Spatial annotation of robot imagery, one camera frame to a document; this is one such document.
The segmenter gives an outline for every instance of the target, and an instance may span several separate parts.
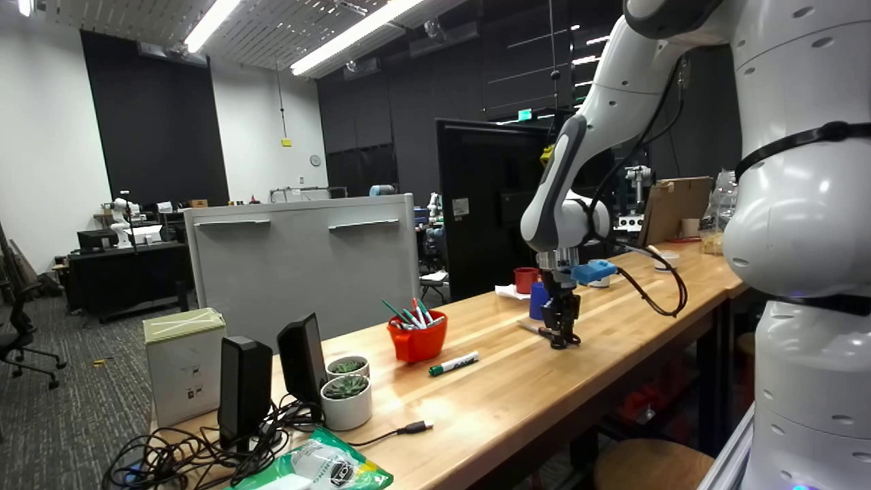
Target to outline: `fluorescent light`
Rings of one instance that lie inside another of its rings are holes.
[[[322,66],[324,61],[345,52],[348,46],[353,46],[356,41],[361,41],[364,35],[375,33],[379,28],[390,24],[392,20],[402,17],[406,12],[410,12],[417,2],[421,0],[390,0],[384,7],[372,12],[369,17],[364,17],[361,21],[352,24],[345,33],[330,39],[324,46],[319,46],[316,52],[305,54],[301,61],[296,61],[292,66],[293,76],[301,76],[305,71]]]
[[[572,66],[593,66],[598,58],[573,58]]]
[[[239,0],[214,0],[213,7],[199,20],[199,24],[186,39],[187,52],[199,52],[213,39],[213,33],[226,21],[226,17],[235,13],[236,5]]]
[[[33,13],[33,0],[20,0],[20,13],[29,17]]]
[[[608,35],[587,39],[587,46],[608,44]]]

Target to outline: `red pen holder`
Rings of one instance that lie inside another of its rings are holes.
[[[428,326],[402,326],[402,322],[395,316],[387,322],[387,331],[392,337],[392,346],[397,350],[397,360],[406,365],[435,360],[443,346],[446,334],[446,316],[441,310],[431,310],[433,325]]]

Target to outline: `black office chair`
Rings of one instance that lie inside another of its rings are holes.
[[[5,289],[5,297],[11,300],[11,316],[7,325],[0,325],[0,363],[16,368],[11,375],[20,379],[25,371],[50,375],[50,389],[60,386],[54,379],[54,371],[63,371],[65,363],[51,350],[29,349],[35,326],[29,325],[29,316],[25,312],[25,303],[35,291],[35,285],[28,285],[21,267],[16,263],[11,243],[5,243],[2,225],[0,225],[0,285]],[[54,371],[35,368],[25,363],[25,355],[50,356],[54,360]]]

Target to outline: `wooden workbench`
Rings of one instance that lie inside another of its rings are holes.
[[[622,281],[609,289],[579,289],[582,304],[573,331],[578,349],[553,350],[529,329],[529,303],[482,293],[443,304],[448,331],[441,360],[480,350],[480,363],[441,379],[424,365],[395,360],[384,325],[324,342],[324,356],[361,355],[372,365],[372,420],[345,440],[364,440],[407,424],[433,420],[435,431],[387,438],[364,455],[395,474],[395,488],[469,488],[505,463],[515,453],[554,431],[567,416],[586,410],[616,382],[637,365],[684,337],[711,329],[711,312],[740,293],[737,274],[718,257],[697,246],[674,246],[677,273],[689,285],[689,304],[677,319],[659,316]],[[669,273],[654,267],[646,252],[616,259],[665,307],[674,304],[677,289]],[[284,395],[280,365],[271,371],[271,397]],[[214,416],[190,420],[183,427],[214,424]]]

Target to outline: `desk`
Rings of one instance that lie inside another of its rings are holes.
[[[372,365],[375,416],[364,427],[342,432],[342,438],[364,440],[420,416],[435,416],[435,431],[390,438],[364,450],[364,455],[395,474],[395,488],[474,484],[542,432],[564,432],[564,423],[586,410],[593,416],[595,401],[657,350],[677,346],[677,340],[697,340],[718,326],[716,310],[744,291],[737,274],[723,259],[703,257],[697,246],[674,251],[680,251],[677,273],[689,285],[686,310],[677,319],[657,316],[625,281],[612,281],[609,289],[579,289],[582,310],[573,325],[582,337],[579,349],[553,350],[546,340],[519,329],[525,303],[496,293],[441,307],[448,316],[441,356],[465,350],[482,356],[476,365],[441,379],[431,379],[428,365],[401,365],[384,325],[326,340],[326,360],[364,355]],[[665,304],[674,303],[671,274],[657,273],[647,257],[629,252],[616,261],[651,297]],[[277,379],[271,389],[284,393],[277,365],[271,375]],[[183,427],[209,424],[214,424],[214,416]]]
[[[138,246],[105,251],[67,261],[67,310],[90,310],[109,319],[109,310],[128,310],[138,303],[172,297],[176,307],[187,304],[190,259],[183,243]]]

